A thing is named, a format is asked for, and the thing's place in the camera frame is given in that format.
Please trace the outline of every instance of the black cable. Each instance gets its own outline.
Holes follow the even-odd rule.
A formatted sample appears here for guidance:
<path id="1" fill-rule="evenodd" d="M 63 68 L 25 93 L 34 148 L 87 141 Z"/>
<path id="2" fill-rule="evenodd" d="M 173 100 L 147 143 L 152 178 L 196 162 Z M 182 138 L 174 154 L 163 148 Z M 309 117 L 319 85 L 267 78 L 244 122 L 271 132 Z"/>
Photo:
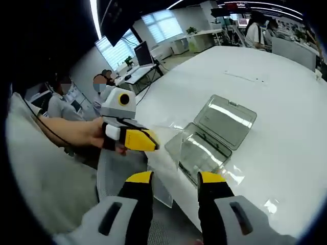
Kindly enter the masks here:
<path id="1" fill-rule="evenodd" d="M 128 40 L 126 37 L 122 37 L 122 39 L 125 39 L 127 42 L 129 42 L 129 43 L 131 43 L 131 44 L 133 44 L 133 45 L 137 46 L 137 44 L 136 44 L 136 43 L 133 43 L 133 42 L 131 42 L 131 41 L 130 41 L 130 40 Z"/>
<path id="2" fill-rule="evenodd" d="M 151 84 L 151 79 L 150 79 L 150 77 L 149 77 L 148 74 L 147 74 L 147 78 L 148 78 L 148 80 L 149 80 L 149 84 Z"/>
<path id="3" fill-rule="evenodd" d="M 123 38 L 122 38 L 122 41 L 123 41 L 124 43 L 126 43 L 127 45 L 131 45 L 129 42 L 126 42 L 126 40 L 124 40 Z"/>
<path id="4" fill-rule="evenodd" d="M 150 85 L 149 85 L 149 87 L 148 87 L 148 89 L 147 89 L 147 91 L 145 92 L 145 94 L 143 95 L 143 97 L 140 99 L 140 101 L 139 102 L 137 102 L 137 104 L 136 105 L 138 105 L 142 100 L 143 100 L 143 98 L 145 97 L 145 95 L 147 94 L 147 92 L 149 91 L 149 89 L 150 89 L 150 87 L 151 87 L 151 84 L 152 84 L 152 82 L 153 82 L 153 79 L 154 79 L 154 75 L 156 74 L 156 72 L 157 72 L 157 70 L 155 69 L 154 70 L 154 74 L 153 74 L 153 76 L 152 76 L 152 79 L 151 79 L 151 81 L 150 81 Z"/>
<path id="5" fill-rule="evenodd" d="M 161 63 L 158 61 L 158 59 L 154 59 L 154 60 L 156 60 L 156 61 L 158 62 L 158 64 L 161 65 L 165 70 L 170 71 L 170 70 L 168 70 L 167 68 L 165 68 L 165 66 L 164 66 L 163 64 L 161 64 Z"/>
<path id="6" fill-rule="evenodd" d="M 26 102 L 26 100 L 22 99 L 25 104 L 27 105 L 27 107 L 30 109 L 30 111 L 33 113 L 33 115 L 36 117 L 36 119 L 42 123 L 43 126 L 45 126 L 46 129 L 48 129 L 51 133 L 53 133 L 55 136 L 57 136 L 59 139 L 61 139 L 63 142 L 65 142 L 66 144 L 68 144 L 71 147 L 74 147 L 71 143 L 67 142 L 66 140 L 64 140 L 63 138 L 61 138 L 58 134 L 56 134 L 55 132 L 53 132 L 47 125 L 45 125 L 44 122 L 41 121 L 40 118 L 38 118 L 38 116 L 35 114 L 35 112 L 32 110 L 32 108 L 30 107 L 30 105 Z"/>
<path id="7" fill-rule="evenodd" d="M 170 71 L 170 70 L 168 70 L 167 68 L 165 68 L 163 64 L 161 64 L 161 66 L 162 66 L 165 70 Z"/>

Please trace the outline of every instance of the wall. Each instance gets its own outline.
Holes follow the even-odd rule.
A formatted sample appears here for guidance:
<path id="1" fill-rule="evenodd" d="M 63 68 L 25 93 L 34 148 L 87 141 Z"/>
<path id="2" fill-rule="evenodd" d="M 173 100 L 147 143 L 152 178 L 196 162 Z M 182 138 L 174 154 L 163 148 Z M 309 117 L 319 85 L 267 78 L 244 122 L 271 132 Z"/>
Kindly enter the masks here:
<path id="1" fill-rule="evenodd" d="M 137 20 L 133 27 L 141 37 L 143 41 L 147 42 L 149 49 L 152 49 L 153 46 L 156 46 L 157 43 L 155 42 L 151 32 L 149 31 L 148 27 L 144 24 L 143 20 Z"/>
<path id="2" fill-rule="evenodd" d="M 200 3 L 200 6 L 202 8 L 202 11 L 207 19 L 207 21 L 213 22 L 215 18 L 211 15 L 211 9 L 217 8 L 218 5 L 215 1 L 205 1 L 203 3 Z"/>
<path id="3" fill-rule="evenodd" d="M 93 78 L 104 69 L 112 70 L 98 49 L 93 47 L 69 72 L 72 81 L 91 102 L 93 102 L 94 97 L 97 95 L 97 92 L 93 88 Z"/>
<path id="4" fill-rule="evenodd" d="M 195 27 L 198 31 L 210 29 L 209 22 L 200 6 L 175 9 L 172 12 L 185 34 L 189 27 Z"/>

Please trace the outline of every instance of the floor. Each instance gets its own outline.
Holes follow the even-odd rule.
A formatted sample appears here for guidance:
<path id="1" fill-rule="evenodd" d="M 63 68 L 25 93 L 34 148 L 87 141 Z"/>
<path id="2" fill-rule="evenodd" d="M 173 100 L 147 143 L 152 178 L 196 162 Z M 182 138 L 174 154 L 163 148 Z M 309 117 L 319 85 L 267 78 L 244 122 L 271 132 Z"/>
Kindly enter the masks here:
<path id="1" fill-rule="evenodd" d="M 180 55 L 172 55 L 168 58 L 163 60 L 163 66 L 160 66 L 161 70 L 166 73 L 167 70 L 171 70 L 177 65 L 185 62 L 186 60 L 189 60 L 190 58 L 196 56 L 197 54 L 191 53 L 190 51 L 186 51 L 183 54 Z"/>

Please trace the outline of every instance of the window blind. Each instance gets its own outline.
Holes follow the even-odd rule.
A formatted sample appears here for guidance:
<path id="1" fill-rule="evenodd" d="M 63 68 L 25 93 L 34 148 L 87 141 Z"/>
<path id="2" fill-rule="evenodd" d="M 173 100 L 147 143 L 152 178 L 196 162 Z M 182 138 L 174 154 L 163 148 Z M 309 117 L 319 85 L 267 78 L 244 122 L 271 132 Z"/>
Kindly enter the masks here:
<path id="1" fill-rule="evenodd" d="M 163 10 L 142 16 L 154 40 L 159 43 L 181 34 L 183 31 L 170 10 Z"/>
<path id="2" fill-rule="evenodd" d="M 128 56 L 135 56 L 134 48 L 137 45 L 139 45 L 139 42 L 130 30 L 124 34 L 115 47 L 111 45 L 107 37 L 103 37 L 96 42 L 99 52 L 113 70 L 116 70 Z"/>

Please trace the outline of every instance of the white tabletop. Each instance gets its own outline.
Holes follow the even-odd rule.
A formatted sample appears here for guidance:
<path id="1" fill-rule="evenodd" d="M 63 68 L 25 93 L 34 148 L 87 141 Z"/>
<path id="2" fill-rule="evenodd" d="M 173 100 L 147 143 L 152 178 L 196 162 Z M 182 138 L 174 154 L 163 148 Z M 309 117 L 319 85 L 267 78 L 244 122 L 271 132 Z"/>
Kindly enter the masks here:
<path id="1" fill-rule="evenodd" d="M 146 67 L 140 67 L 140 66 L 135 66 L 133 67 L 132 70 L 126 72 L 125 74 L 121 75 L 120 78 L 115 79 L 115 84 L 118 86 L 122 83 L 129 83 L 129 84 L 135 84 L 138 82 L 139 79 L 141 79 L 145 74 L 147 74 L 153 67 L 155 67 L 155 64 L 149 65 Z M 131 78 L 125 81 L 125 76 L 131 75 Z"/>
<path id="2" fill-rule="evenodd" d="M 326 195 L 327 83 L 278 55 L 215 46 L 152 84 L 137 107 L 136 120 L 148 127 L 168 118 L 191 122 L 212 94 L 258 114 L 226 165 L 244 176 L 239 185 L 231 185 L 234 194 L 264 211 L 268 199 L 276 199 L 277 212 L 268 215 L 271 227 L 300 237 Z M 180 170 L 178 174 L 177 182 L 165 185 L 200 229 L 196 189 Z"/>
<path id="3" fill-rule="evenodd" d="M 193 34 L 191 36 L 199 36 L 199 35 L 204 35 L 204 34 L 214 34 L 214 33 L 220 33 L 222 32 L 223 29 L 213 29 L 213 30 L 206 30 L 206 31 L 200 31 L 196 34 Z"/>

